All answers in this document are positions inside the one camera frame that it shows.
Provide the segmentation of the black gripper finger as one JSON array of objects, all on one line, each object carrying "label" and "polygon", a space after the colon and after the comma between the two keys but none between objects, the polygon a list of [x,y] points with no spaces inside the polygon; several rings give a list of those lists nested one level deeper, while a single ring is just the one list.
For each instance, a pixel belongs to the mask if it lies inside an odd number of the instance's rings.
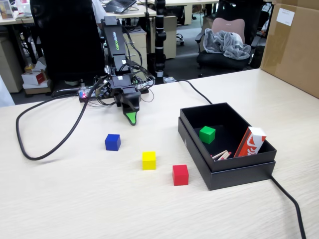
[{"label": "black gripper finger", "polygon": [[141,92],[121,94],[121,105],[124,113],[138,112],[140,110]]},{"label": "black gripper finger", "polygon": [[133,126],[137,123],[137,111],[132,111],[128,109],[123,110],[123,114],[126,117],[126,119],[129,121],[129,123]]}]

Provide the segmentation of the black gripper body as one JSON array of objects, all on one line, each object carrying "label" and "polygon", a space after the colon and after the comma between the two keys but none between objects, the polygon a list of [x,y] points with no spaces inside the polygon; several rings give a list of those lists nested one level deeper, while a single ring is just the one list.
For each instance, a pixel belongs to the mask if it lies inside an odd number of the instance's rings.
[{"label": "black gripper body", "polygon": [[121,94],[137,92],[135,86],[132,85],[131,78],[128,75],[113,76],[109,80],[110,94],[115,99],[115,102],[121,104]]}]

